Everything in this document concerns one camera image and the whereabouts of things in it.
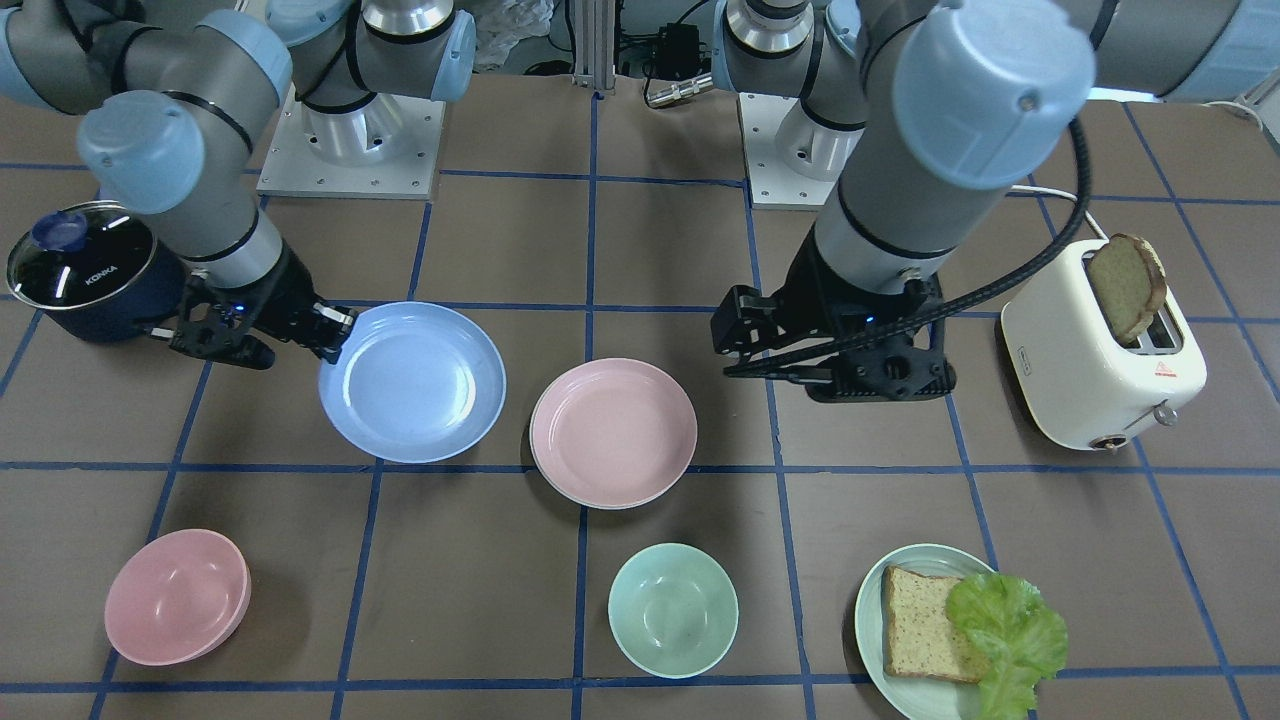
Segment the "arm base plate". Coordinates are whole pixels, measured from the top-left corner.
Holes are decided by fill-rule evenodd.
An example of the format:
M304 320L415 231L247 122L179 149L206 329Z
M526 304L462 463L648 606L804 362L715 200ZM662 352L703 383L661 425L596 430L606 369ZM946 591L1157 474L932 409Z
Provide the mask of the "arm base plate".
M445 102L379 94L346 114L289 100L266 146L257 191L296 199L429 201Z
M739 119L751 205L764 210L823 206L863 135L814 122L795 97L740 94Z

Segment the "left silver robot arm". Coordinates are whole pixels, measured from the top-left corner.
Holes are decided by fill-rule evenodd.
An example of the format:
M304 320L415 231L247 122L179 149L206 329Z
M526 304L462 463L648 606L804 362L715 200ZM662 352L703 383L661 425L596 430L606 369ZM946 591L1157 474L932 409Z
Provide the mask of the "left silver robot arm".
M858 135L776 292L737 284L710 322L730 378L824 404L948 395L945 319L1055 259L1084 220L1093 88L1207 102L1277 69L1275 1L722 1L716 82L795 96ZM946 259L1069 138L1073 210L1050 245L945 300Z

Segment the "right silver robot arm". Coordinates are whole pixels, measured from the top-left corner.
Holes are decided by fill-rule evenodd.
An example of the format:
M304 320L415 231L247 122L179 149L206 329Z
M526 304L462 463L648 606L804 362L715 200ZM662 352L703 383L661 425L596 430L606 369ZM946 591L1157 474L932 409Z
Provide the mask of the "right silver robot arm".
M468 88L474 18L452 1L270 1L259 19L215 9L189 29L146 20L141 1L3 5L3 95L76 117L81 160L129 234L137 268L104 228L56 211L26 238L37 292L9 286L95 343L151 336L189 357L268 369L268 338L334 364L357 313L330 304L242 183L268 123L294 97L316 117L360 118L387 96L439 102Z

